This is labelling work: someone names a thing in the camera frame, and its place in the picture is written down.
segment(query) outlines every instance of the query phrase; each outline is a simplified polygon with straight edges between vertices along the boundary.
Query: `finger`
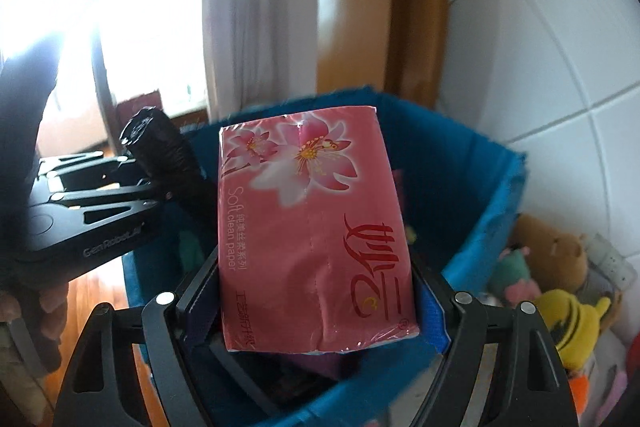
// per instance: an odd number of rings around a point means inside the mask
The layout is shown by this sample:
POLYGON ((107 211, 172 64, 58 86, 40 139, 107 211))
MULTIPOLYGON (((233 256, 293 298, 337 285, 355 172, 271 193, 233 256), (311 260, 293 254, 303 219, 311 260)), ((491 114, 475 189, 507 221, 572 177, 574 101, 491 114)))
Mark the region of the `finger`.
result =
POLYGON ((60 305, 58 308, 53 310, 51 313, 46 314, 42 318, 42 323, 40 324, 40 331, 42 334, 51 339, 52 341, 56 341, 62 335, 62 332, 65 330, 66 325, 66 302, 60 305))
POLYGON ((69 293, 69 283, 64 283, 55 288, 40 292, 40 306, 45 313, 51 313, 66 302, 66 295, 69 293))
POLYGON ((13 295, 0 292, 0 322, 10 322, 21 315, 18 300, 13 295))

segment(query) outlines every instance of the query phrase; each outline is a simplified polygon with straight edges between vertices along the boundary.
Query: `tissue package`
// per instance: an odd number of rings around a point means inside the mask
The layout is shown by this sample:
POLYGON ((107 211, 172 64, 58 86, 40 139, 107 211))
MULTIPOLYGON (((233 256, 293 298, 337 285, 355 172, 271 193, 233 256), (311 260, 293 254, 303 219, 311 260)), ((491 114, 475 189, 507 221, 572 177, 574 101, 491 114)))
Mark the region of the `tissue package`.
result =
POLYGON ((412 337, 411 264, 373 107, 220 130, 229 350, 349 352, 412 337))

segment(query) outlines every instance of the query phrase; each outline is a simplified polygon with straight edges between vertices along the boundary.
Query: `blue gripper pad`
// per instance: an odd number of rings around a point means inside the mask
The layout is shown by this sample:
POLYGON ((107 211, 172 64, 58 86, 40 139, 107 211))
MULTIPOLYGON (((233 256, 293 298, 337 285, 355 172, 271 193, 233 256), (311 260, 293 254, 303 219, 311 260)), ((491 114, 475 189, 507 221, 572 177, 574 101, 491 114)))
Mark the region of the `blue gripper pad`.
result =
POLYGON ((414 277, 415 315, 420 334, 441 355, 451 344, 444 309, 424 280, 414 277))

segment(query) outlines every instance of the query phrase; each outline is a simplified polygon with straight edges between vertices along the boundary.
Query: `blue fabric bin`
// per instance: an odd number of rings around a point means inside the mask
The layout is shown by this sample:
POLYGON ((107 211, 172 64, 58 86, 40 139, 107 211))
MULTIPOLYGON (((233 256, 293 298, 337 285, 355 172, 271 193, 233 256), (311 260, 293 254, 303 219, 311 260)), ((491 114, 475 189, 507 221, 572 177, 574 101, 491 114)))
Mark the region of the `blue fabric bin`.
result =
MULTIPOLYGON (((482 290, 516 218, 526 179, 523 155, 423 107, 369 87, 250 110, 188 137, 201 166, 216 178, 222 126, 341 105, 377 107, 391 167, 403 172, 406 220, 418 233, 417 250, 428 253, 428 264, 440 270, 453 288, 473 293, 482 290)), ((190 229, 193 223, 174 204, 166 206, 164 219, 162 237, 124 257, 131 306, 174 289, 183 275, 177 254, 178 230, 190 229)), ((416 291, 419 300, 424 289, 416 291)), ((235 392, 219 368, 194 377, 204 406, 222 427, 300 423, 356 427, 382 412, 428 367, 434 354, 423 335, 365 350, 354 377, 338 382, 295 413, 270 419, 261 417, 242 392, 235 392)), ((206 365, 204 359, 199 363, 199 367, 206 365)))

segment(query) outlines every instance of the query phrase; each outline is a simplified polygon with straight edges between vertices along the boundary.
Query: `green plush toy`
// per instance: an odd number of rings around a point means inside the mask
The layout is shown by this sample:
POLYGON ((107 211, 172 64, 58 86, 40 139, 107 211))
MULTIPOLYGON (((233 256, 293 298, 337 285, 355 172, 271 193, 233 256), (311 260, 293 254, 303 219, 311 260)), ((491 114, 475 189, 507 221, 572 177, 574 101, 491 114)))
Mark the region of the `green plush toy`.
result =
POLYGON ((498 264, 489 279, 487 288, 498 299, 509 306, 540 297, 540 288, 531 278, 525 261, 529 248, 507 248, 498 257, 498 264))

